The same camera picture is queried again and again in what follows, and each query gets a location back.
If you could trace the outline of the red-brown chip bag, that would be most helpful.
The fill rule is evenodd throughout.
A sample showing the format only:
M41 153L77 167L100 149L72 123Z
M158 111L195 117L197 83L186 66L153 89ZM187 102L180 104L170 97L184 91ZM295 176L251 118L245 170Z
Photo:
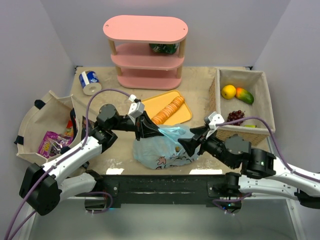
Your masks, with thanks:
M86 126L88 125L88 131L90 132L92 129L93 129L93 126L94 126L94 122L92 120L88 120L87 122L87 119L85 116L82 117L82 130L81 130L81 134L82 135L86 135Z

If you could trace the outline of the purple snack packet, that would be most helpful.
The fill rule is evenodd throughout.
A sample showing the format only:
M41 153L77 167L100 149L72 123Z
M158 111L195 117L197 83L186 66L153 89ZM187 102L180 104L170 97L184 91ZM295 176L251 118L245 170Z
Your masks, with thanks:
M38 147L37 153L49 159L61 153L63 147L68 147L73 136L47 131Z

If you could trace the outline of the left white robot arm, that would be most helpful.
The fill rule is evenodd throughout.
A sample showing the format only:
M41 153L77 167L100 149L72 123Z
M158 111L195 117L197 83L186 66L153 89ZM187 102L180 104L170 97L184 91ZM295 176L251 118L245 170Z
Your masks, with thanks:
M50 213L62 200L94 189L99 174L85 172L69 177L81 165L108 150L117 140L114 131L134 132L137 140L161 136L141 102L132 103L127 115L112 104L103 105L93 129L80 143L41 166L31 164L24 175L19 195L39 215Z

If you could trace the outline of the red snack packet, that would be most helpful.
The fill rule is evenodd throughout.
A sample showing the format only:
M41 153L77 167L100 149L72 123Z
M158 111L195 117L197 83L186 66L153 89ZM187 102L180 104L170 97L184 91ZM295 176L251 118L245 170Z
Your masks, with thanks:
M74 136L74 127L73 127L73 122L71 120L68 121L63 135L67 136L67 137L73 137Z

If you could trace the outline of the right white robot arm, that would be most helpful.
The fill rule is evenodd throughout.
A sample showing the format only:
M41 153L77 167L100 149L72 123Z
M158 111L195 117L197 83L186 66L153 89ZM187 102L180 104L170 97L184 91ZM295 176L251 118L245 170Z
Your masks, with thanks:
M306 208L319 209L318 173L305 170L298 173L279 157L252 147L249 141L237 134L222 141L214 133L207 136L209 130L205 126L193 128L191 132L193 137L178 139L189 156L207 152L230 169L240 168L240 173L227 173L220 183L213 184L213 191L221 196L216 199L217 203L261 193L289 198Z

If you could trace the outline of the light blue plastic bag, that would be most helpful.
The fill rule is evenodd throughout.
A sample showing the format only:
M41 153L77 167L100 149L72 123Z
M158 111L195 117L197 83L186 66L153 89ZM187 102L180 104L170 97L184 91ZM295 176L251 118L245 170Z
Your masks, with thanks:
M189 126L160 125L159 131L162 136L142 138L133 142L133 158L145 167L161 170L187 165L199 158L199 147L189 156L178 142L178 139L190 139L194 136Z

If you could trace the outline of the beige canvas tote bag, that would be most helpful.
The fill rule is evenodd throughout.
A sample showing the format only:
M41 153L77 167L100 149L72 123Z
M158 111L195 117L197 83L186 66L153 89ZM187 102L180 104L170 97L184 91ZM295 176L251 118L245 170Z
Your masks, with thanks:
M58 97L53 91L37 99L20 124L14 142L17 145L16 155L39 166L59 157L59 153L49 157L43 156L38 149L47 132L63 134L72 117L75 117L76 133L68 146L76 146L86 135L86 108L87 106L74 95Z

